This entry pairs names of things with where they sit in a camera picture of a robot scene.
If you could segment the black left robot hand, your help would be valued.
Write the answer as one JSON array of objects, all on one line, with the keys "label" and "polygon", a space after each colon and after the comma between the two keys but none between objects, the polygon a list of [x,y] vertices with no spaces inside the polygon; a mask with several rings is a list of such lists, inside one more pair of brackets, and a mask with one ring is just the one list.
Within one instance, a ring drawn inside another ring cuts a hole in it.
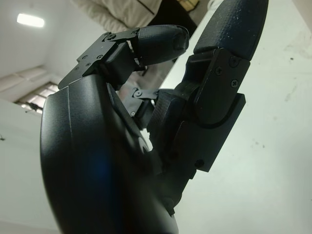
[{"label": "black left robot hand", "polygon": [[266,0],[225,0],[174,89],[117,91],[134,71],[189,45],[178,25],[101,35],[45,101],[40,162],[64,234],[176,234],[175,206],[208,172],[244,105],[238,89],[265,24]]}]

